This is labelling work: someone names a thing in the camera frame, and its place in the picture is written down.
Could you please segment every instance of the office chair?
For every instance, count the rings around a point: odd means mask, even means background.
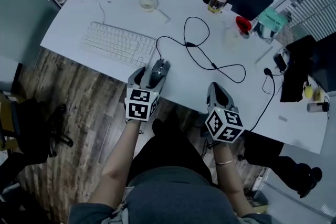
[[[238,160],[246,160],[253,165],[269,167],[291,189],[297,191],[300,198],[305,197],[322,178],[322,170],[318,167],[310,168],[304,163],[297,164],[288,156],[279,156],[283,143],[244,131],[244,155]]]
[[[11,102],[10,107],[14,131],[4,129],[0,120],[2,147],[6,144],[6,136],[14,137],[22,153],[9,154],[7,160],[0,166],[0,193],[25,166],[41,164],[48,156],[57,156],[55,152],[57,143],[73,146],[73,141],[61,133],[65,105],[57,107],[47,121],[42,115],[41,104],[35,99],[22,103]]]

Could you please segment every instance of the keyboard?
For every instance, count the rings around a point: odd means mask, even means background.
[[[91,22],[80,40],[82,49],[109,59],[146,66],[155,51],[156,39],[115,26]]]

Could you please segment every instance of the person's left arm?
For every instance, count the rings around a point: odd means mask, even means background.
[[[100,182],[88,202],[117,209],[126,188],[140,124],[141,122],[136,120],[126,124],[102,170]]]

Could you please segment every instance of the white desk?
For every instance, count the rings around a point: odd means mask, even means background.
[[[257,64],[255,61],[269,48],[269,45],[256,36],[244,40],[234,37],[232,31],[225,31],[237,16],[233,12],[214,15],[207,10],[202,0],[159,0],[159,8],[171,21],[163,24],[153,13],[144,13],[139,8],[139,0],[99,0],[106,14],[105,23],[125,28],[134,32],[158,38],[171,36],[183,42],[183,25],[189,16],[205,20],[210,28],[209,39],[201,48],[217,66],[241,63],[246,68],[246,79],[236,84],[218,71],[206,71],[199,68],[187,54],[186,48],[169,39],[159,41],[159,49],[164,59],[171,63],[171,68],[162,91],[162,97],[206,113],[207,89],[211,82],[222,85],[234,99],[239,108],[244,127],[249,130],[257,121],[271,95],[262,92],[265,79],[264,67],[274,71],[273,55],[281,44],[273,41],[273,49]],[[68,0],[60,10],[41,46],[50,49],[71,60],[127,82],[136,68],[124,65],[80,49],[79,40],[91,21],[103,22],[103,12],[95,0]],[[206,26],[199,20],[191,19],[186,27],[186,39],[198,44],[207,34]],[[197,48],[190,48],[191,53],[203,66],[211,68],[210,63]],[[156,52],[150,68],[158,60]],[[233,79],[243,78],[240,67],[222,69]],[[281,77],[275,77],[276,91],[281,86]],[[271,80],[265,89],[271,91]],[[320,153],[327,124],[326,113],[308,113],[307,99],[299,103],[280,103],[280,93],[274,97],[264,116],[255,128],[255,132],[275,140]]]

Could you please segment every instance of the silver bracelet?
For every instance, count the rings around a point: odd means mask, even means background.
[[[225,165],[225,164],[229,164],[231,162],[233,162],[233,158],[231,160],[227,161],[227,162],[224,162],[224,163],[215,163],[215,164],[216,165]]]

